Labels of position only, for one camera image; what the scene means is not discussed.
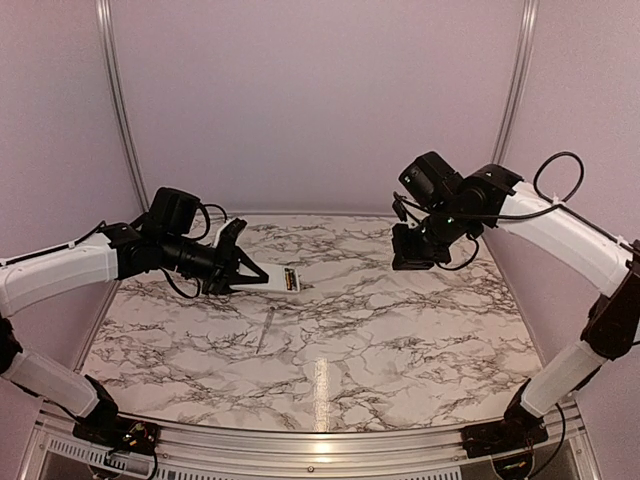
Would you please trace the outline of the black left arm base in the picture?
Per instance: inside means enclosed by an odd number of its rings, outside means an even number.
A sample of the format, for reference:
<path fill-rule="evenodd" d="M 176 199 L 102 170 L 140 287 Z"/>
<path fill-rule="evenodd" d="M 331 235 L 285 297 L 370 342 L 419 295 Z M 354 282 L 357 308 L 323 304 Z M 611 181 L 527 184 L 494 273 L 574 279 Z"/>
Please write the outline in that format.
<path fill-rule="evenodd" d="M 97 392 L 98 403 L 86 418 L 75 422 L 73 436 L 110 449 L 110 453 L 155 454 L 159 426 L 153 422 L 122 417 L 111 395 L 88 378 Z"/>

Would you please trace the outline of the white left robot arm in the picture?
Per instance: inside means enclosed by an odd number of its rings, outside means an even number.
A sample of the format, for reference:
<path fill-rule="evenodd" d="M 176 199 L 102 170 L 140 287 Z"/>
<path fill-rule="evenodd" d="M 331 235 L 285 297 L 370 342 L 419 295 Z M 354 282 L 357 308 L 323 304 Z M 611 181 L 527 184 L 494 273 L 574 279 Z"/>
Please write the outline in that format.
<path fill-rule="evenodd" d="M 67 291 L 154 270 L 193 279 L 205 295 L 226 294 L 235 286 L 273 286 L 269 270 L 236 244 L 246 225 L 239 218 L 226 222 L 214 244 L 205 246 L 189 237 L 188 225 L 161 225 L 142 216 L 131 224 L 101 224 L 78 241 L 2 261 L 2 378 L 56 403 L 102 443 L 119 444 L 126 423 L 109 393 L 96 380 L 23 347 L 10 317 Z"/>

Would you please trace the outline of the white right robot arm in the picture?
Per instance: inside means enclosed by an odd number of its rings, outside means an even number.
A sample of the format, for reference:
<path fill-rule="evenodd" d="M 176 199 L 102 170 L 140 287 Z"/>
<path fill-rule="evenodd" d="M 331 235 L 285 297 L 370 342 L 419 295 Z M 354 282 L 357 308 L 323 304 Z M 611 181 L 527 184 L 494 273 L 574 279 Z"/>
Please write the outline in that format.
<path fill-rule="evenodd" d="M 600 296 L 578 341 L 528 380 L 495 430 L 506 448 L 529 437 L 551 407 L 585 385 L 609 361 L 629 353 L 639 326 L 639 245 L 615 239 L 541 196 L 520 175 L 489 164 L 462 177 L 433 152 L 399 176 L 412 196 L 395 195 L 400 221 L 392 229 L 395 270 L 447 268 L 450 247 L 497 228 L 546 251 L 586 278 Z"/>

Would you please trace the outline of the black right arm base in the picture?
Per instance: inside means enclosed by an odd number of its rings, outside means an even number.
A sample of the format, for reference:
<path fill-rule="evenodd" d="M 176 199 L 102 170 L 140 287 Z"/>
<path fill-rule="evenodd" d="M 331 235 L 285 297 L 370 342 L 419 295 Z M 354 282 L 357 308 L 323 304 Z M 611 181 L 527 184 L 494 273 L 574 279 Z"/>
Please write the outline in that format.
<path fill-rule="evenodd" d="M 461 429 L 462 446 L 469 458 L 532 447 L 548 440 L 543 418 L 534 416 L 522 406 L 522 395 L 530 382 L 527 380 L 517 390 L 500 420 Z"/>

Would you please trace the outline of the white remote control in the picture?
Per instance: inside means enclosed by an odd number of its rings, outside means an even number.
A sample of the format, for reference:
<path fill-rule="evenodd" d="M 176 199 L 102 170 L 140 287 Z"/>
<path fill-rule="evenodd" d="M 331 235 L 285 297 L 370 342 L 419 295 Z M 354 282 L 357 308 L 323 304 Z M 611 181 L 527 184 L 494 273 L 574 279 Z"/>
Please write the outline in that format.
<path fill-rule="evenodd" d="M 250 291 L 250 292 L 267 292 L 267 293 L 276 293 L 276 294 L 294 294 L 299 293 L 301 290 L 300 280 L 298 271 L 293 267 L 288 267 L 284 265 L 278 264 L 269 264 L 269 263 L 258 263 L 258 265 L 263 268 L 269 274 L 269 282 L 265 284 L 264 287 L 260 287 L 258 290 Z M 292 269 L 297 272 L 298 276 L 298 291 L 288 291 L 285 277 L 284 277 L 284 269 Z"/>

